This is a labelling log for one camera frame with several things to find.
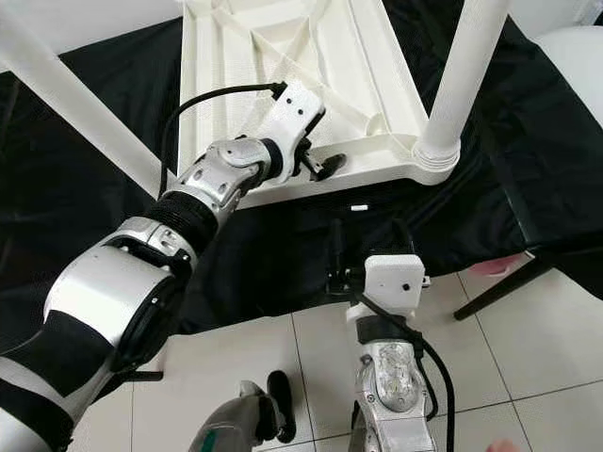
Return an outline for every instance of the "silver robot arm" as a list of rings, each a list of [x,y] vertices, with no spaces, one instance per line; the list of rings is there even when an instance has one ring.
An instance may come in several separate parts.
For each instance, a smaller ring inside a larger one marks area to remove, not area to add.
[[[0,355],[0,450],[67,449],[107,383],[148,362],[175,332],[188,279],[239,200],[293,174],[302,141],[323,115],[322,101],[291,83],[259,138],[213,143],[146,214],[64,269],[41,331]]]

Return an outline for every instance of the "black velcro strap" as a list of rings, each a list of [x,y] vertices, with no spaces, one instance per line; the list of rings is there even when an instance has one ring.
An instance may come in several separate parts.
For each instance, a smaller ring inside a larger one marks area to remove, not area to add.
[[[41,395],[0,379],[0,409],[31,428],[51,450],[67,447],[73,420],[62,408]]]
[[[92,378],[112,351],[113,346],[98,331],[70,315],[51,311],[38,334],[4,356],[68,396]]]

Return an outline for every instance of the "black cloth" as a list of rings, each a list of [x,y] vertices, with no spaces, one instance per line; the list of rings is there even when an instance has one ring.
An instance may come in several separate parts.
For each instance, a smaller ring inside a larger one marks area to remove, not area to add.
[[[385,1],[428,110],[460,4]],[[181,21],[170,21],[63,56],[154,151],[178,103],[181,32]],[[0,75],[0,113],[13,89],[12,75]],[[598,184],[595,172],[602,160],[595,152],[603,137],[585,111],[546,56],[509,20],[464,130],[461,161],[445,183],[428,187],[400,180],[237,212],[189,285],[181,331],[327,302],[321,294],[335,218],[344,222],[349,265],[361,265],[372,249],[394,245],[392,219],[402,218],[432,276],[568,235],[572,225],[580,231],[600,227],[601,212],[584,214],[593,197],[579,192]],[[5,143],[0,148],[0,350],[39,327],[45,294],[67,263],[152,203],[23,86]],[[562,166],[551,168],[549,153]],[[561,180],[568,173],[576,186]],[[500,182],[509,180],[515,185]],[[567,213],[559,208],[548,213],[551,204],[567,207],[575,197],[584,203],[572,211],[573,218],[559,218]],[[351,215],[349,206],[356,203],[369,204],[370,210]],[[528,227],[516,220],[524,211],[533,214]]]

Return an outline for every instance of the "pink object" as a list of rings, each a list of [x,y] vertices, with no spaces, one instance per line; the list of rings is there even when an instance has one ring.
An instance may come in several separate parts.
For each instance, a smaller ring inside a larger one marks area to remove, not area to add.
[[[505,276],[511,266],[521,258],[521,254],[501,257],[492,261],[480,262],[470,268],[471,271],[482,276]]]

